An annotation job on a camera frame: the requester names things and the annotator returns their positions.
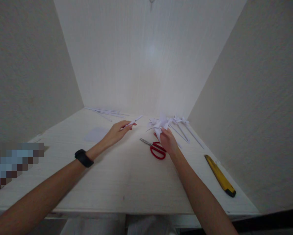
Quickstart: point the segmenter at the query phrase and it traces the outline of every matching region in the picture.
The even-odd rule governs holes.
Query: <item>red scissors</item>
[[[144,140],[142,138],[140,138],[140,140],[150,146],[151,153],[157,159],[163,160],[166,157],[166,153],[165,153],[166,150],[162,146],[157,145],[157,144],[160,144],[160,142],[157,141],[157,142],[153,142],[153,144],[151,144],[151,143],[147,142],[146,140]],[[155,150],[155,151],[159,152],[160,154],[162,154],[163,157],[157,156],[155,153],[153,153],[153,150]]]

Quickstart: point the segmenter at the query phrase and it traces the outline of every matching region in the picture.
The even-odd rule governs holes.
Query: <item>scissors handle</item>
[[[160,145],[158,145],[158,144],[160,144],[159,141],[157,141],[157,142],[153,142],[153,145],[154,145],[154,146],[156,146],[156,147],[158,147],[159,149],[161,149],[161,150],[163,150],[164,152],[166,152],[166,150],[165,150],[162,146],[160,146]]]
[[[150,150],[151,150],[151,153],[153,154],[153,156],[156,157],[157,159],[163,160],[166,157],[166,153],[165,152],[163,152],[163,151],[155,148],[154,146],[150,146]],[[155,150],[155,151],[159,152],[160,154],[162,154],[163,157],[157,156],[155,153],[153,153],[153,150]]]

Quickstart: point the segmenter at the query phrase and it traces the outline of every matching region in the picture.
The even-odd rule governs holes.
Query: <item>hand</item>
[[[120,141],[124,137],[124,135],[129,130],[132,130],[132,125],[129,125],[126,128],[124,128],[129,123],[131,122],[125,121],[125,120],[115,123],[100,142],[105,144],[107,147],[111,147],[112,145],[116,144],[118,141]]]
[[[172,155],[180,151],[172,131],[169,128],[167,130],[162,128],[161,130],[162,130],[162,133],[160,135],[161,145],[168,152],[168,154]]]

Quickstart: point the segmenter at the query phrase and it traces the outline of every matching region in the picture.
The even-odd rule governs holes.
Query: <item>wrist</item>
[[[108,149],[108,147],[107,143],[100,141],[95,146],[90,148],[85,154],[88,158],[94,161],[102,152]]]
[[[179,148],[177,148],[175,151],[173,151],[172,153],[169,153],[169,155],[173,158],[180,158],[182,155],[182,152],[180,151]]]

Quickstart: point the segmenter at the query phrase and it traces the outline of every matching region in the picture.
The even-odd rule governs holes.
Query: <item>yellow utility knife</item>
[[[215,162],[211,159],[209,155],[204,155],[205,159],[207,160],[209,166],[211,167],[216,179],[218,180],[219,184],[223,188],[223,190],[231,197],[234,197],[236,195],[235,189],[231,186],[229,181],[226,179],[226,177],[223,175],[221,170],[218,168],[218,166],[215,164]]]

